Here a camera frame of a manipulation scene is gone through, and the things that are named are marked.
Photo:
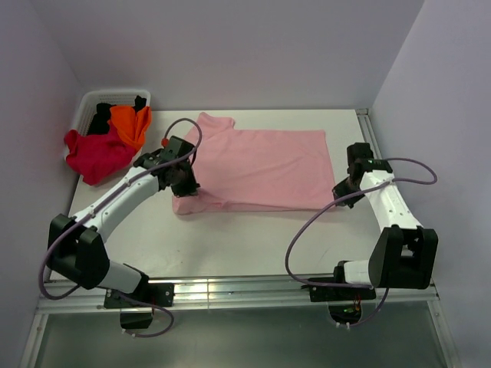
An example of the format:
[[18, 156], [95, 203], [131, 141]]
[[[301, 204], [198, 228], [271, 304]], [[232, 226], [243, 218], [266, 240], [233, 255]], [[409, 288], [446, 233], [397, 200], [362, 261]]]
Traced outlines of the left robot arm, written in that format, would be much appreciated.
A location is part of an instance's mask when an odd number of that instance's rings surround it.
[[191, 164], [196, 151], [196, 145], [172, 136], [163, 148], [140, 156], [96, 202], [71, 217], [56, 216], [50, 224], [43, 265], [86, 290], [108, 288], [122, 292], [132, 306], [146, 303], [148, 277], [111, 261], [105, 244], [134, 209], [159, 191], [171, 189], [175, 196], [197, 193], [199, 184]]

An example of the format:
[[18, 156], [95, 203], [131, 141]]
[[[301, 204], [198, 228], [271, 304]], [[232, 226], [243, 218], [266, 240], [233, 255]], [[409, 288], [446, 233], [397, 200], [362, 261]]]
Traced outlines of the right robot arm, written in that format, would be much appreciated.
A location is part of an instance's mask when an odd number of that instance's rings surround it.
[[380, 236], [367, 260], [340, 261], [334, 268], [332, 290], [342, 299], [358, 288], [423, 290], [430, 285], [438, 236], [425, 228], [409, 210], [397, 183], [416, 179], [397, 178], [390, 159], [377, 159], [369, 143], [347, 148], [348, 177], [332, 193], [336, 206], [352, 209], [367, 199], [380, 228]]

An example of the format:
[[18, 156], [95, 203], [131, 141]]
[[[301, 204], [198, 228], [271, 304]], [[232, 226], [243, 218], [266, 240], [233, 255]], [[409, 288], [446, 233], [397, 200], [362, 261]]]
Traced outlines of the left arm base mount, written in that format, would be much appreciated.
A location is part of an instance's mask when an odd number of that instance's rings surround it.
[[128, 333], [139, 335], [156, 335], [149, 328], [156, 321], [158, 314], [165, 314], [170, 323], [164, 328], [167, 332], [173, 325], [174, 316], [168, 310], [173, 306], [174, 284], [149, 283], [132, 294], [107, 290], [103, 307], [105, 310], [119, 310], [121, 328]]

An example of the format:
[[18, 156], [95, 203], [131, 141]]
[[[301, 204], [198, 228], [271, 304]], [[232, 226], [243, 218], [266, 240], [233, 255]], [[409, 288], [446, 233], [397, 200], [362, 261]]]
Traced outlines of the pink t-shirt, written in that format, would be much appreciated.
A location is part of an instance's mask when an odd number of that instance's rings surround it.
[[333, 199], [334, 172], [322, 130], [239, 130], [201, 113], [185, 139], [199, 142], [197, 195], [173, 198], [177, 215], [317, 210]]

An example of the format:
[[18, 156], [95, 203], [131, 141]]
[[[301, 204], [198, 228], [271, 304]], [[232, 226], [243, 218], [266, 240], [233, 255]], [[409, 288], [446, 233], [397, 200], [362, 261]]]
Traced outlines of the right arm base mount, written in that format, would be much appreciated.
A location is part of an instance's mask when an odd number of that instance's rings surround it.
[[302, 289], [308, 289], [310, 302], [331, 303], [341, 302], [328, 306], [329, 314], [336, 324], [356, 324], [362, 318], [362, 301], [374, 300], [377, 296], [374, 289], [353, 287], [318, 287], [303, 284]]

